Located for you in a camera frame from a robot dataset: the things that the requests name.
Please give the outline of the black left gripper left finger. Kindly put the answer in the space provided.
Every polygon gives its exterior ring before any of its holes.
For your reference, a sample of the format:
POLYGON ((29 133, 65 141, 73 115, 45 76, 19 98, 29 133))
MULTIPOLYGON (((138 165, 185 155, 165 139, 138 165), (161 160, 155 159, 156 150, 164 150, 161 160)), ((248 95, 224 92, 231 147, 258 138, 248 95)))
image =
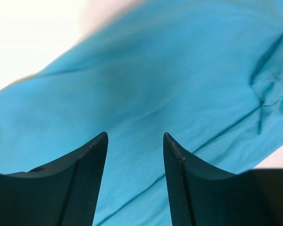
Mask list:
POLYGON ((102 132, 28 172, 0 174, 0 226, 92 225, 107 150, 102 132))

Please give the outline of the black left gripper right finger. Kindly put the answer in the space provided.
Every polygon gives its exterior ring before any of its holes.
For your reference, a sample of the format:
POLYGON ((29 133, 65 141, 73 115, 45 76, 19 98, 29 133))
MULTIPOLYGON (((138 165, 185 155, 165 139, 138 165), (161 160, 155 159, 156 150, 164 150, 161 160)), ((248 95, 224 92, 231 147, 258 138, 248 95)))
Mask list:
POLYGON ((163 137, 174 226, 283 226, 283 169, 233 174, 163 137))

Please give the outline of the light blue t shirt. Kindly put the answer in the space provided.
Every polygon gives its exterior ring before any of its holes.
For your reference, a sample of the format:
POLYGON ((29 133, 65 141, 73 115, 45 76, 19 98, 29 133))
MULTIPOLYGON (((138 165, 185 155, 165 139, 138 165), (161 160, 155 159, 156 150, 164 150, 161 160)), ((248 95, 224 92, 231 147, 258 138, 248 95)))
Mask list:
POLYGON ((0 91, 0 173, 101 132, 94 224, 169 226, 163 135, 240 173, 283 145, 283 0, 149 0, 0 91))

